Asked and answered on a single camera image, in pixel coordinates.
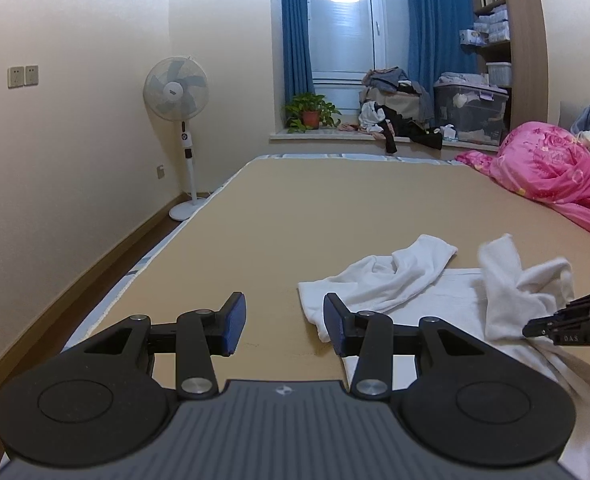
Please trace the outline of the white small garment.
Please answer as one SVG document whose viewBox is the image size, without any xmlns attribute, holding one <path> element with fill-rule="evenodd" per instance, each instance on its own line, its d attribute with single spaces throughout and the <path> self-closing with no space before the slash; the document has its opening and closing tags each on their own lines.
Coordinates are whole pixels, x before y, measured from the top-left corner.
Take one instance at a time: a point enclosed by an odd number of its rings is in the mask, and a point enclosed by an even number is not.
<svg viewBox="0 0 590 480">
<path fill-rule="evenodd" d="M 449 268 L 457 252 L 422 235 L 389 256 L 367 256 L 335 276 L 299 283 L 301 309 L 322 341 L 330 339 L 323 316 L 330 292 L 352 312 L 383 313 L 397 324 L 436 316 L 558 382 L 577 410 L 560 462 L 577 478 L 590 479 L 590 364 L 549 339 L 522 334 L 528 321 L 574 299 L 572 265 L 554 258 L 525 268 L 508 234 L 480 246 L 476 268 Z"/>
</svg>

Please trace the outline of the pile of clothes on sill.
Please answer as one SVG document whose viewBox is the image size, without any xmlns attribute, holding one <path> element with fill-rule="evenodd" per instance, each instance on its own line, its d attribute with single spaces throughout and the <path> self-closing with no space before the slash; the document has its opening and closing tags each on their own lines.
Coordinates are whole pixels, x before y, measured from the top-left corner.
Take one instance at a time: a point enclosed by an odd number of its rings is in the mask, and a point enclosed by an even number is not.
<svg viewBox="0 0 590 480">
<path fill-rule="evenodd" d="M 360 106 L 373 101 L 424 126 L 434 119 L 434 102 L 429 92 L 417 81 L 409 80 L 400 67 L 369 70 L 361 84 Z"/>
</svg>

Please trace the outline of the pink floral quilt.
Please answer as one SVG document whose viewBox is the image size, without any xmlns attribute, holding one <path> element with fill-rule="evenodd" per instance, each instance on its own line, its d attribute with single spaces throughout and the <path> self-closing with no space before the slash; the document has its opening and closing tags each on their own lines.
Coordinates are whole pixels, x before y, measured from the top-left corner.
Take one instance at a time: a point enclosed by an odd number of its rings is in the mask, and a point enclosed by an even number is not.
<svg viewBox="0 0 590 480">
<path fill-rule="evenodd" d="M 455 160 L 590 233 L 590 152 L 569 131 L 525 122 L 508 134 L 496 154 L 467 151 Z"/>
</svg>

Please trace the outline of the black garment hanging off sill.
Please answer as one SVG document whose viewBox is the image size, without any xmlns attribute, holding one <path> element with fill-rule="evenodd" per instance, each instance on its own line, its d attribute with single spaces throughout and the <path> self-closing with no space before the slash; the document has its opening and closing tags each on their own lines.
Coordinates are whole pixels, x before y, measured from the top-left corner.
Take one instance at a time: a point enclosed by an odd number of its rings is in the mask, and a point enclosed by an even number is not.
<svg viewBox="0 0 590 480">
<path fill-rule="evenodd" d="M 444 136 L 437 130 L 425 129 L 413 119 L 404 118 L 392 108 L 382 106 L 378 110 L 384 114 L 384 119 L 377 123 L 382 129 L 385 139 L 385 151 L 392 155 L 397 153 L 395 138 L 408 138 L 411 142 L 423 145 L 432 150 L 441 150 L 444 145 Z"/>
</svg>

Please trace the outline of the clear plastic storage bin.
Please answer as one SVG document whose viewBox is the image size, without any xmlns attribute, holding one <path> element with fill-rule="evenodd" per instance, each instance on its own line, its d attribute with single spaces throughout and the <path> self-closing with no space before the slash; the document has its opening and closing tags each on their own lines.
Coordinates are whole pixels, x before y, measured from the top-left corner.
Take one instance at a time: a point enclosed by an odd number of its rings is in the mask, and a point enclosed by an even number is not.
<svg viewBox="0 0 590 480">
<path fill-rule="evenodd" d="M 499 146 L 506 131 L 508 92 L 501 88 L 452 84 L 434 85 L 435 120 L 452 125 L 461 142 Z"/>
</svg>

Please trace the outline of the potted green plant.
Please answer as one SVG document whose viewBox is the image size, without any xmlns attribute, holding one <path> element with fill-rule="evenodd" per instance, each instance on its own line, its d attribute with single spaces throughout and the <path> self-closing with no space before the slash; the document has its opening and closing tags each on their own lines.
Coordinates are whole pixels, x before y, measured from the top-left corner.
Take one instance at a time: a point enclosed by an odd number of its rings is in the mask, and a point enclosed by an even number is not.
<svg viewBox="0 0 590 480">
<path fill-rule="evenodd" d="M 319 128 L 335 129 L 342 113 L 322 94 L 296 94 L 286 105 L 286 128 L 289 132 L 307 132 Z"/>
</svg>

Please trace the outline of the white standing fan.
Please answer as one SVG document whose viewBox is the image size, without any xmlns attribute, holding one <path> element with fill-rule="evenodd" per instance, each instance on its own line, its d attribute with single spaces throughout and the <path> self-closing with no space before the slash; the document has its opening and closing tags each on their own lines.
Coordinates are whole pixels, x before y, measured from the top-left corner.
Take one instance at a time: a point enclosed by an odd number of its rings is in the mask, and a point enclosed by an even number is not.
<svg viewBox="0 0 590 480">
<path fill-rule="evenodd" d="M 192 118 L 201 113 L 209 100 L 207 76 L 202 66 L 190 56 L 172 56 L 158 62 L 150 70 L 143 86 L 146 106 L 159 118 L 177 122 L 181 148 L 188 173 L 190 198 L 169 210 L 177 222 L 191 218 L 205 203 L 197 194 L 194 171 L 194 143 L 188 128 Z"/>
</svg>

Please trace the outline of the white basket on shelf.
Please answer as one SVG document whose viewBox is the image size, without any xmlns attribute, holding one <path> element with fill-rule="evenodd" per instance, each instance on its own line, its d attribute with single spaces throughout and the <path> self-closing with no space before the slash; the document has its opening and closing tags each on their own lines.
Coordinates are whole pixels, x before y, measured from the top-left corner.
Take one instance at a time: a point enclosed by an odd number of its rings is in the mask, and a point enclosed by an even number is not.
<svg viewBox="0 0 590 480">
<path fill-rule="evenodd" d="M 502 88 L 511 88 L 513 71 L 511 62 L 488 62 L 486 64 L 489 84 Z"/>
</svg>

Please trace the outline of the left blue curtain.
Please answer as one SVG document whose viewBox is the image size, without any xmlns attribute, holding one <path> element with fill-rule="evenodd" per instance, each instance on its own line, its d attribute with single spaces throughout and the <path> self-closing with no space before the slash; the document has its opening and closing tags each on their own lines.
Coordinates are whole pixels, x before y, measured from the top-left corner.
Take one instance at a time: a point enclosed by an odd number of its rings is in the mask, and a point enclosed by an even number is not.
<svg viewBox="0 0 590 480">
<path fill-rule="evenodd" d="M 308 0 L 282 0 L 286 103 L 314 91 L 309 47 Z"/>
</svg>

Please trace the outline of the blue curtain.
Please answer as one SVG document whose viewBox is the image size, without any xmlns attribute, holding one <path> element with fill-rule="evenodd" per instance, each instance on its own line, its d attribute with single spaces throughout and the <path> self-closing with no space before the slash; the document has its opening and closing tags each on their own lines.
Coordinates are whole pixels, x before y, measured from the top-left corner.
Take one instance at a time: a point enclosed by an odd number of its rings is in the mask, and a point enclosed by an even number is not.
<svg viewBox="0 0 590 480">
<path fill-rule="evenodd" d="M 308 0 L 282 0 L 286 103 L 314 91 L 309 47 Z"/>
<path fill-rule="evenodd" d="M 445 72 L 475 73 L 476 51 L 460 43 L 460 32 L 473 27 L 473 0 L 408 1 L 410 77 L 432 92 Z"/>
</svg>

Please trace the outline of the wooden bookshelf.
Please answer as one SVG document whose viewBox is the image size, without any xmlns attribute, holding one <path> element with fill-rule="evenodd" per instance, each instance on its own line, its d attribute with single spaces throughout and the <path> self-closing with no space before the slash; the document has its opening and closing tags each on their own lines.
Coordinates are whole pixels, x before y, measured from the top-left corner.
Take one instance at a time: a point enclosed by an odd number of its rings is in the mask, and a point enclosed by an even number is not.
<svg viewBox="0 0 590 480">
<path fill-rule="evenodd" d="M 541 0 L 472 0 L 476 15 L 488 14 L 501 4 L 508 10 L 510 38 L 479 47 L 478 65 L 510 62 L 512 83 L 506 106 L 506 128 L 535 120 L 546 122 L 549 113 L 549 60 Z"/>
</svg>

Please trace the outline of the stack of boxes on shelf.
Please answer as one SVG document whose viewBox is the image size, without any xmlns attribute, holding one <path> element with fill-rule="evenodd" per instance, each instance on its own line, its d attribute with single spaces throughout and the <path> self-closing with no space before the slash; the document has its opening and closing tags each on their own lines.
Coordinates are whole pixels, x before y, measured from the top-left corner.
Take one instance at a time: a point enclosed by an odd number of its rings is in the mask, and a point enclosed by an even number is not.
<svg viewBox="0 0 590 480">
<path fill-rule="evenodd" d="M 487 47 L 510 40 L 510 21 L 505 4 L 497 6 L 490 14 L 478 15 L 472 29 L 460 31 L 460 44 L 466 47 Z"/>
</svg>

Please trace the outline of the right blue curtain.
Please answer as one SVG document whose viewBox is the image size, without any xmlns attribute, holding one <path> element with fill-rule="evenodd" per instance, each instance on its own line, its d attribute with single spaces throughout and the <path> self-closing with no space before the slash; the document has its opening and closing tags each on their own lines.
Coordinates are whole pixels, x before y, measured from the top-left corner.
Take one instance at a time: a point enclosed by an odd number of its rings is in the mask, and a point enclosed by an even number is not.
<svg viewBox="0 0 590 480">
<path fill-rule="evenodd" d="M 445 72 L 475 73 L 476 51 L 460 43 L 460 32 L 473 27 L 473 0 L 408 1 L 410 77 L 432 92 Z"/>
</svg>

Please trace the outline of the window with white frame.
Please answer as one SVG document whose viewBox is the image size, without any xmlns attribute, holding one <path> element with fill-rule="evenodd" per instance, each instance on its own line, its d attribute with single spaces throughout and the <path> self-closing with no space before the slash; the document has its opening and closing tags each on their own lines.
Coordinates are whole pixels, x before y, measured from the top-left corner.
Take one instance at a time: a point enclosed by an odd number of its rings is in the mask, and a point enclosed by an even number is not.
<svg viewBox="0 0 590 480">
<path fill-rule="evenodd" d="M 309 48 L 316 92 L 344 114 L 360 107 L 369 70 L 406 70 L 409 0 L 307 0 Z"/>
</svg>

